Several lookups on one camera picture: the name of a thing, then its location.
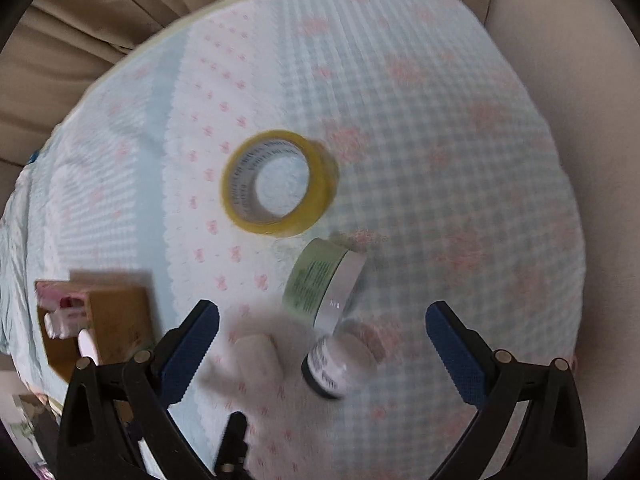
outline white eraser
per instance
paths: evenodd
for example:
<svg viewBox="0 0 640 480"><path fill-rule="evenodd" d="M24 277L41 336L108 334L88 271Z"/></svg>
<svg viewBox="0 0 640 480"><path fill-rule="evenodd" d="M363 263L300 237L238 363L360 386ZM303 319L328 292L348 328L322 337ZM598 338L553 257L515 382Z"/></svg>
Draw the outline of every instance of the white eraser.
<svg viewBox="0 0 640 480"><path fill-rule="evenodd" d="M82 357L90 357L94 360L94 363L100 364L94 338L91 337L91 333L87 329L82 329L78 334L78 350Z"/></svg>
<svg viewBox="0 0 640 480"><path fill-rule="evenodd" d="M246 384L262 386L283 381L282 366L268 336L255 334L241 337L234 344L234 351Z"/></svg>

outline roll of tape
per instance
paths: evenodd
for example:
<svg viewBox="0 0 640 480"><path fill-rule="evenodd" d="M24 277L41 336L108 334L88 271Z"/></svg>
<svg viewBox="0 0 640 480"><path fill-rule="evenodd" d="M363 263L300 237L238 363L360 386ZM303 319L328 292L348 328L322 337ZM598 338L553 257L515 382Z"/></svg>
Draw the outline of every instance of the roll of tape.
<svg viewBox="0 0 640 480"><path fill-rule="evenodd" d="M309 174L300 203L288 214L277 216L260 204L255 183L260 170L281 156L304 158ZM295 236L315 224L329 207L335 193L336 172L321 146L285 130L263 132L231 155L222 177L222 204L232 222L245 231Z"/></svg>

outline checkered fabric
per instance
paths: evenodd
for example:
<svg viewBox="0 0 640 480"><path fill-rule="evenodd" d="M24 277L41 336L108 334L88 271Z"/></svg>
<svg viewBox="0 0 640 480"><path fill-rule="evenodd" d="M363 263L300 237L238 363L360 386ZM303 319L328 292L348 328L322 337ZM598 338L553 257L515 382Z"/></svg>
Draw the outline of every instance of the checkered fabric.
<svg viewBox="0 0 640 480"><path fill-rule="evenodd" d="M244 232L220 205L229 154L279 128L322 143L340 174L330 208L293 238ZM428 478L474 414L426 336L433 301L520 360L573 353L584 248L572 189L545 120L458 0L206 12L98 85L33 174L28 281L147 273L159 332L200 298L220 307L220 334L172 411L207 464L242 410L257 479ZM334 403L300 375L318 335L281 306L315 237L367 255L344 322L380 361ZM277 343L280 386L252 389L237 369L233 343L255 332Z"/></svg>

